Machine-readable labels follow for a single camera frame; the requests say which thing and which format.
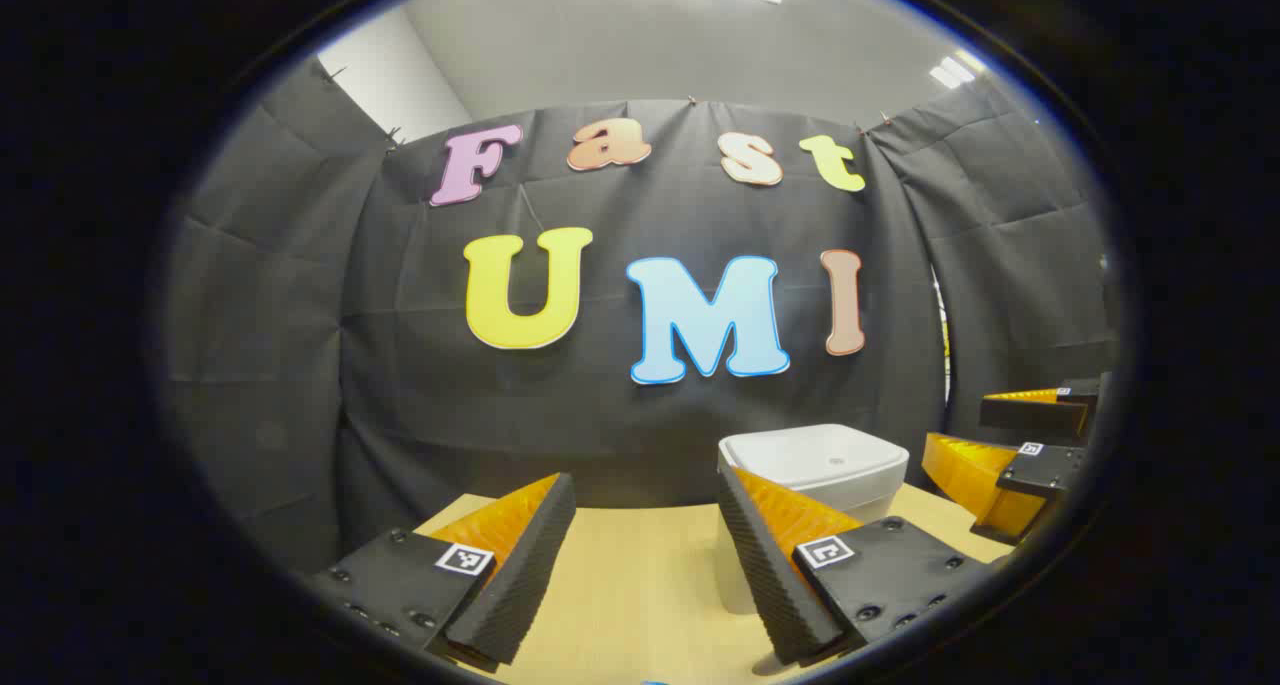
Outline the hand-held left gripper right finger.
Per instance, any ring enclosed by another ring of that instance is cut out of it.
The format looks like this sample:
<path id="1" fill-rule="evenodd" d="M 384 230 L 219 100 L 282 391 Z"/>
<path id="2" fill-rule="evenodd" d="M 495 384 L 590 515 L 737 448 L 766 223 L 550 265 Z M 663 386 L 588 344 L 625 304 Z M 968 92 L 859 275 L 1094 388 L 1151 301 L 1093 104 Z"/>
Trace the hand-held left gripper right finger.
<path id="1" fill-rule="evenodd" d="M 717 475 L 721 516 L 781 665 L 867 647 L 991 575 L 905 519 L 864 524 L 740 467 Z"/>

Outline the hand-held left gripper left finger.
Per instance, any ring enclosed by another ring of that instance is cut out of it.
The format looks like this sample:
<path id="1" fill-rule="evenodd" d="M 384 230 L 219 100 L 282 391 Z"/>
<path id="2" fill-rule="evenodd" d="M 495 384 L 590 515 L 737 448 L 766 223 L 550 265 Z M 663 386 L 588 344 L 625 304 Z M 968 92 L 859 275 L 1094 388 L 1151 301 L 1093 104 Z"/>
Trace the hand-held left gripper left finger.
<path id="1" fill-rule="evenodd" d="M 392 529 L 306 583 L 375 636 L 494 671 L 527 636 L 575 515 L 572 476 L 552 474 L 430 533 Z"/>

